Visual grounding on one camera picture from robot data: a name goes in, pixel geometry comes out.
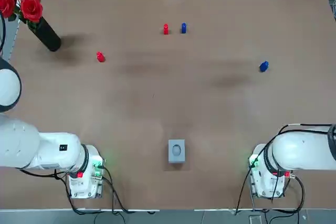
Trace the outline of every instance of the black label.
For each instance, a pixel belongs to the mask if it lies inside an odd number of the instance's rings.
[[[59,151],[63,152],[66,151],[68,149],[68,145],[67,144],[60,144],[59,145]]]

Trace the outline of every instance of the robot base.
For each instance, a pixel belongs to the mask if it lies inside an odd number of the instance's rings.
[[[256,159],[265,144],[259,144],[254,149],[251,157],[248,159],[249,167]],[[265,165],[264,153],[258,157],[257,161],[254,163],[254,167],[250,172],[251,179],[251,190],[252,195],[258,198],[271,198],[273,196],[274,187],[277,181],[277,176],[270,173]],[[283,188],[285,184],[285,177],[281,176],[278,178],[277,188],[274,193],[274,197],[281,197]]]
[[[104,165],[102,157],[92,145],[86,145],[89,152],[89,163],[81,178],[69,176],[69,186],[73,199],[101,198],[103,169],[97,168]]]

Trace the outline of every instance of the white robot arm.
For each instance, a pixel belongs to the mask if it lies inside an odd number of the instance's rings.
[[[251,189],[257,197],[281,197],[285,174],[295,169],[336,170],[334,128],[323,126],[307,129],[320,132],[286,132],[269,145],[259,144],[249,158]]]
[[[15,106],[21,94],[16,70],[0,58],[0,112]],[[59,169],[69,175],[72,198],[101,196],[103,159],[92,145],[70,133],[40,133],[25,122],[0,114],[0,166]]]

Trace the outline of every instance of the red game piece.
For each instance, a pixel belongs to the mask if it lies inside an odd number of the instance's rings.
[[[105,56],[102,54],[102,52],[97,52],[97,60],[99,62],[104,62],[105,61]]]
[[[164,24],[164,26],[163,26],[163,34],[164,35],[169,34],[168,24]]]

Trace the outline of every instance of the gray box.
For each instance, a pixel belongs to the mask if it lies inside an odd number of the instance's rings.
[[[184,139],[170,139],[168,141],[168,161],[169,163],[185,162]]]

